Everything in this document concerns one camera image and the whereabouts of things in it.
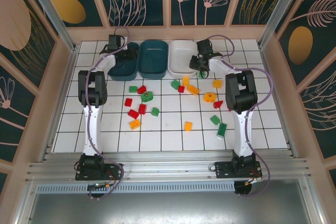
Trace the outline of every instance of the gray floor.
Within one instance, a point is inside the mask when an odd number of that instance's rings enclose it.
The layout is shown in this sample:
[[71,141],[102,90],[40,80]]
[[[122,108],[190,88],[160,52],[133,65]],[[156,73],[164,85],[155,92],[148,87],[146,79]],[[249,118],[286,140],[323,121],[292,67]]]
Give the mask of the gray floor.
[[31,218],[38,224],[310,223],[293,180],[272,181],[267,192],[251,198],[229,192],[114,194],[102,201],[87,195],[37,195]]

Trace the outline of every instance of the green cube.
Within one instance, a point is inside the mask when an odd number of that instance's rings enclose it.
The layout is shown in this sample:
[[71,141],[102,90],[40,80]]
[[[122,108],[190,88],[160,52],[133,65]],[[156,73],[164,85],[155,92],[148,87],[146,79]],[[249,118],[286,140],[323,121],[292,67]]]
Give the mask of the green cube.
[[220,123],[220,119],[214,115],[212,118],[210,118],[210,120],[212,121],[213,124],[217,125],[218,123]]
[[198,73],[198,77],[201,78],[201,79],[204,79],[206,77],[206,73],[205,72],[199,72]]
[[180,82],[177,80],[173,80],[172,87],[177,90],[179,86],[180,86]]
[[138,87],[137,86],[130,86],[129,92],[130,93],[136,93],[138,91]]
[[160,111],[159,111],[158,108],[153,108],[153,109],[152,109],[152,115],[153,115],[153,116],[158,116],[158,115],[159,115],[159,112],[160,112]]
[[219,125],[219,129],[218,129],[218,132],[217,132],[217,136],[219,137],[224,137],[224,134],[225,134],[225,131],[226,131],[226,124],[225,123],[221,123]]

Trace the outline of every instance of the yellow oval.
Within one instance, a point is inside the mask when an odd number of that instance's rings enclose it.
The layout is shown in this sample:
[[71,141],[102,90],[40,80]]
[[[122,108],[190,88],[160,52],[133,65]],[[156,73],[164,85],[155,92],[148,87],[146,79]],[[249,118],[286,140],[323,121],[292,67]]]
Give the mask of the yellow oval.
[[78,24],[85,20],[85,9],[78,0],[51,1],[63,21],[71,24]]
[[313,35],[304,26],[297,27],[291,34],[288,43],[288,55],[291,62],[296,65],[304,63],[313,46]]
[[0,0],[0,45],[19,51],[30,38],[31,21],[24,0]]

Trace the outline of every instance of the toy block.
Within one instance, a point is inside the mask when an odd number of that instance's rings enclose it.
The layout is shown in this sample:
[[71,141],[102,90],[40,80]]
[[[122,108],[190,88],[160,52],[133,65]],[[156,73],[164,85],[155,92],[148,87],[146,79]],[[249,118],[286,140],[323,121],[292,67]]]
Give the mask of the toy block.
[[126,101],[125,101],[125,106],[126,107],[130,107],[130,106],[132,106],[132,99],[131,98],[126,98]]
[[130,93],[136,93],[138,91],[138,87],[137,86],[130,86],[129,87],[129,92]]
[[183,86],[179,86],[178,87],[178,92],[183,93],[184,92],[184,87]]
[[139,120],[134,120],[133,122],[130,122],[130,126],[131,126],[131,129],[134,130],[134,129],[140,127],[141,124],[140,124]]
[[153,108],[153,109],[152,109],[152,115],[153,115],[153,116],[158,116],[158,115],[159,115],[159,112],[160,112],[160,111],[159,111],[158,108]]
[[212,84],[212,86],[215,89],[220,89],[222,87],[223,81],[222,80],[214,80],[214,83]]
[[143,94],[143,93],[146,92],[146,91],[147,91],[147,89],[146,89],[145,86],[141,86],[141,87],[139,87],[138,90],[137,90],[138,94]]
[[222,106],[222,104],[223,104],[223,101],[214,102],[214,108],[218,109]]
[[200,92],[199,89],[197,89],[196,87],[194,87],[192,85],[189,85],[187,90],[193,95],[197,95]]
[[214,102],[216,101],[216,94],[215,93],[205,93],[203,100],[205,102]]
[[185,122],[184,130],[185,131],[191,131],[191,127],[192,126],[193,126],[193,123],[191,123],[191,122]]
[[220,123],[220,119],[214,115],[213,117],[210,118],[210,121],[212,121],[213,124],[217,125],[218,123]]
[[179,86],[180,86],[180,82],[179,81],[177,81],[177,80],[173,80],[172,81],[172,87],[174,88],[174,89],[178,89],[179,88]]
[[189,77],[183,77],[183,79],[182,79],[182,86],[185,86],[185,87],[188,87],[188,85],[189,85]]
[[221,123],[219,125],[219,129],[218,129],[218,132],[217,132],[217,136],[219,137],[224,137],[224,134],[225,134],[225,131],[226,131],[226,124],[225,123]]
[[128,115],[134,119],[137,119],[139,116],[139,113],[137,111],[134,110],[130,110],[130,112],[128,112]]
[[151,91],[147,91],[147,92],[144,92],[142,95],[141,95],[141,101],[142,102],[149,102],[149,101],[152,101],[154,98],[153,96],[153,93]]
[[140,104],[139,106],[139,114],[145,115],[146,114],[146,105]]
[[206,77],[205,72],[201,72],[201,71],[200,71],[200,72],[198,73],[198,77],[201,78],[201,79],[204,79],[204,78]]

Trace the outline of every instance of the yellow block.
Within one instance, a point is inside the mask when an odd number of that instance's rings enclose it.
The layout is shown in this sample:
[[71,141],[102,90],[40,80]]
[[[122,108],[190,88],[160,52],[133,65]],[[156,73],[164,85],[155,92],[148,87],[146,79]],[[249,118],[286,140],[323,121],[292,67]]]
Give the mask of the yellow block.
[[189,77],[183,77],[182,84],[183,84],[183,86],[188,87],[188,85],[189,85]]
[[215,102],[216,101],[216,94],[215,93],[205,93],[203,100],[205,102]]
[[193,123],[191,123],[191,122],[185,122],[184,130],[185,131],[191,131],[191,127],[192,126],[193,126]]
[[189,85],[187,90],[191,93],[191,94],[194,94],[194,95],[197,95],[200,91],[199,89],[195,88],[194,86],[192,85]]
[[222,87],[222,80],[214,80],[214,84],[212,85],[215,89],[220,89]]
[[133,122],[130,122],[131,129],[134,130],[138,127],[140,127],[140,121],[139,120],[134,120]]

